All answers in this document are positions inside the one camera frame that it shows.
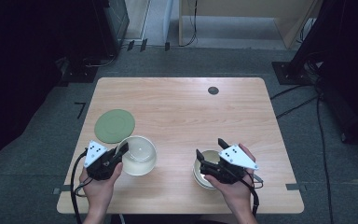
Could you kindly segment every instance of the hand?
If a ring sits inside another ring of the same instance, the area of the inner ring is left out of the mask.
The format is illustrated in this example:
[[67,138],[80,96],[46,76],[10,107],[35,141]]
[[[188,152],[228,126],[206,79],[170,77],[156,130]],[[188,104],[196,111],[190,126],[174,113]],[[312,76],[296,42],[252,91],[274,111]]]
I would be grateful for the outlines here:
[[[113,172],[112,176],[107,180],[92,180],[88,185],[83,187],[89,201],[89,212],[83,223],[102,223],[106,214],[107,207],[113,196],[114,185],[121,175],[123,163],[120,162]],[[80,182],[84,182],[88,178],[86,168],[79,177]]]
[[[252,161],[255,161],[254,155],[252,155],[247,147],[245,147],[243,144],[239,144],[239,146]],[[254,172],[252,169],[246,169],[246,171],[250,175]],[[252,214],[250,203],[251,191],[248,189],[248,187],[243,185],[240,181],[232,185],[222,184],[211,175],[206,175],[204,178],[208,180],[212,186],[220,190],[220,192],[223,194],[223,197],[225,198],[228,208],[237,218],[238,223],[256,223],[255,217]],[[253,185],[250,176],[245,175],[243,180],[250,186]]]

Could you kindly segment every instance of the gray carpet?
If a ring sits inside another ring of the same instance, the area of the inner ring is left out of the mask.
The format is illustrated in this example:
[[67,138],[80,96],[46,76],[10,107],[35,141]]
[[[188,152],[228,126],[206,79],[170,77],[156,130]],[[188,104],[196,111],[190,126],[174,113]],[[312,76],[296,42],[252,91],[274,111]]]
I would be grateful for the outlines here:
[[[117,59],[99,69],[94,83],[56,87],[35,113],[24,134],[0,151],[0,223],[76,223],[59,214],[59,196],[52,194],[65,179],[76,141],[99,77],[262,77],[268,93],[280,86],[271,62],[290,61],[290,50],[123,49]],[[276,115],[316,93],[312,87],[291,91],[272,101]],[[87,103],[80,118],[81,105]],[[321,102],[327,166],[335,223],[358,223],[358,145],[345,145],[328,105]],[[259,223],[329,223],[323,148],[316,101],[278,119],[305,210],[298,215],[258,215]]]

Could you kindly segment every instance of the green plate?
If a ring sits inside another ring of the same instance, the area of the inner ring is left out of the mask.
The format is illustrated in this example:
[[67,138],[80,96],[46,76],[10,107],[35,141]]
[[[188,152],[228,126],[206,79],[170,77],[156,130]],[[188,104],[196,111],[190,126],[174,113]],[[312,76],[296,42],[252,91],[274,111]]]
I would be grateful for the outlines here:
[[135,119],[127,110],[114,109],[102,114],[95,123],[94,132],[105,143],[118,143],[130,136]]

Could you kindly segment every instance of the white bowl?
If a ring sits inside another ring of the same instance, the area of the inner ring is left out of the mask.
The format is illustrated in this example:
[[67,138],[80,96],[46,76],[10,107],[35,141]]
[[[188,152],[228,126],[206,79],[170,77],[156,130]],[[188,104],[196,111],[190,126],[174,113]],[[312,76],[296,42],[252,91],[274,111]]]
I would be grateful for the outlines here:
[[157,151],[153,143],[143,136],[130,136],[123,139],[117,148],[129,144],[123,156],[123,171],[129,175],[145,175],[153,170],[157,162]]
[[[217,164],[220,161],[219,152],[215,150],[206,150],[201,152],[206,161]],[[197,183],[206,189],[215,189],[211,183],[204,178],[204,175],[200,172],[201,163],[196,159],[193,166],[193,175]]]

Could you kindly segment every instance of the wooden table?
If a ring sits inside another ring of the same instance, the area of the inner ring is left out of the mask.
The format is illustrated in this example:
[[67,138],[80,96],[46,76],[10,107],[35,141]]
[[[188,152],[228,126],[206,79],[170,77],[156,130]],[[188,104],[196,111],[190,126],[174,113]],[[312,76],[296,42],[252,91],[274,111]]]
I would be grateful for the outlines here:
[[[212,95],[210,87],[219,92]],[[256,77],[104,77],[98,81],[64,185],[76,158],[94,134],[106,111],[125,109],[135,118],[132,135],[149,138],[158,151],[156,167],[147,175],[123,172],[115,185],[109,214],[227,214],[218,190],[204,189],[194,179],[196,148],[215,149],[217,138],[230,145],[244,143],[253,152],[265,181],[257,191],[258,213],[301,213],[299,190],[286,184],[296,179],[263,79]],[[109,148],[116,145],[103,144]],[[76,182],[84,160],[77,167]],[[77,198],[80,213],[88,211]],[[62,192],[57,209],[74,213],[70,193]]]
[[[316,18],[323,0],[198,0],[197,16],[274,18],[284,45],[290,49],[308,18]],[[180,0],[179,45],[183,16],[194,16],[195,0]]]

